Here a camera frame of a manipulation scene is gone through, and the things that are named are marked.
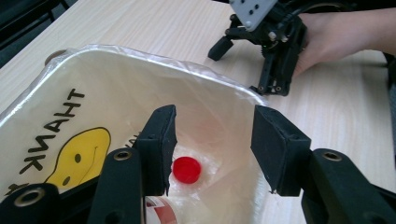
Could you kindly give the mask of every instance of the red bottle cap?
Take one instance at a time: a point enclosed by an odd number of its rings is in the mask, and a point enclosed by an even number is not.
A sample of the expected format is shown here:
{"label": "red bottle cap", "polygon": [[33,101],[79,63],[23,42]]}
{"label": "red bottle cap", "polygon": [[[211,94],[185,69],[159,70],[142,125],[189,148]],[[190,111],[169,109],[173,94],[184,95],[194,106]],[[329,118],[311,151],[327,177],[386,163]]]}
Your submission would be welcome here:
{"label": "red bottle cap", "polygon": [[193,184],[199,179],[201,165],[194,158],[180,157],[173,162],[172,172],[181,183]]}

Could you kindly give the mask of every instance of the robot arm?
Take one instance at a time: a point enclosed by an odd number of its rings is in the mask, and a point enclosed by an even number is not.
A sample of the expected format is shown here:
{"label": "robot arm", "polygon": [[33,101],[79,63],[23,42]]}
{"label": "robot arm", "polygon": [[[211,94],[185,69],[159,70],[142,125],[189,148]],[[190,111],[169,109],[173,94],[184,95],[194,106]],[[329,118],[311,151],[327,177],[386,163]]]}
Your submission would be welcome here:
{"label": "robot arm", "polygon": [[235,11],[230,28],[209,51],[208,57],[218,61],[233,46],[232,40],[246,39],[262,47],[265,62],[259,85],[251,87],[258,94],[286,96],[298,55],[305,46],[306,27],[298,14],[313,7],[331,6],[350,10],[345,1],[230,0]]}

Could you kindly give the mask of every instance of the screw hole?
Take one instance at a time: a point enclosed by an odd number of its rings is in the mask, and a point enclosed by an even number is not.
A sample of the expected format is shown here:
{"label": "screw hole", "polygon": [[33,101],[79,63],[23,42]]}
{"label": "screw hole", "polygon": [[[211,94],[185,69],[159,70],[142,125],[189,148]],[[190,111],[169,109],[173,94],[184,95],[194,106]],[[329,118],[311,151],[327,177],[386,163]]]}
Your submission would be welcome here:
{"label": "screw hole", "polygon": [[31,204],[37,203],[45,195],[45,191],[42,188],[30,189],[20,195],[14,202],[17,207],[25,207]]}

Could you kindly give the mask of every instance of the yellow smiley face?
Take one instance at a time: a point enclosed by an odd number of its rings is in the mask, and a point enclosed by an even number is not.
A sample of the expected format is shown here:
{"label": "yellow smiley face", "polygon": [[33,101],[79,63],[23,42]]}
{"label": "yellow smiley face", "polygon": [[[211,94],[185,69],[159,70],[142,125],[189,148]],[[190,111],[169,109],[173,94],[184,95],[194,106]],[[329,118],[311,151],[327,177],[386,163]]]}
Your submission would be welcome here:
{"label": "yellow smiley face", "polygon": [[62,147],[55,170],[46,182],[58,189],[71,189],[98,176],[109,147],[110,133],[104,128],[75,135]]}

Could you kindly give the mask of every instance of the bolt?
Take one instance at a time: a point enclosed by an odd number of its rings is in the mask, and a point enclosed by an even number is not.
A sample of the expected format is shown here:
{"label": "bolt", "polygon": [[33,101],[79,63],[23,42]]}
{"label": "bolt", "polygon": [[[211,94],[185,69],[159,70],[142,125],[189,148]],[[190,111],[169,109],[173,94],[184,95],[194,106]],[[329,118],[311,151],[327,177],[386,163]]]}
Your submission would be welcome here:
{"label": "bolt", "polygon": [[247,21],[247,28],[251,27],[251,21]]}
{"label": "bolt", "polygon": [[286,43],[289,39],[285,35],[283,35],[281,40],[283,43]]}
{"label": "bolt", "polygon": [[271,32],[268,34],[268,37],[270,37],[271,41],[274,41],[274,40],[276,39],[276,33],[274,33],[273,31],[271,31]]}

